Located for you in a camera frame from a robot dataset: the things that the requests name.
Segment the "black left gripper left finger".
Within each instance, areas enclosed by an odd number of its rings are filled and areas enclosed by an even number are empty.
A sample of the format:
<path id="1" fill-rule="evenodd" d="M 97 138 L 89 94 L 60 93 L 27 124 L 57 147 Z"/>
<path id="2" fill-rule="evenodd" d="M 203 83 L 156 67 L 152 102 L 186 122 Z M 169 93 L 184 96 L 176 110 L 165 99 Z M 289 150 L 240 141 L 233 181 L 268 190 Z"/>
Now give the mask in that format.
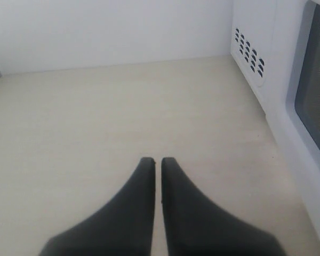
<path id="1" fill-rule="evenodd" d="M 143 157 L 99 211 L 52 237 L 41 255 L 150 255 L 155 214 L 155 161 Z"/>

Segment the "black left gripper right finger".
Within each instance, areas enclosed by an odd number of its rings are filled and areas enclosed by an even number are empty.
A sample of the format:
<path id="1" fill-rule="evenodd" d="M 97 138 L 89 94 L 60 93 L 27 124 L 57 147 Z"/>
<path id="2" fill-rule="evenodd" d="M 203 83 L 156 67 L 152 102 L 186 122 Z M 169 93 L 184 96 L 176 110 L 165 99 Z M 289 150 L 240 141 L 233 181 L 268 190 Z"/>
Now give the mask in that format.
<path id="1" fill-rule="evenodd" d="M 284 255 L 278 240 L 214 204 L 173 157 L 161 162 L 169 255 Z"/>

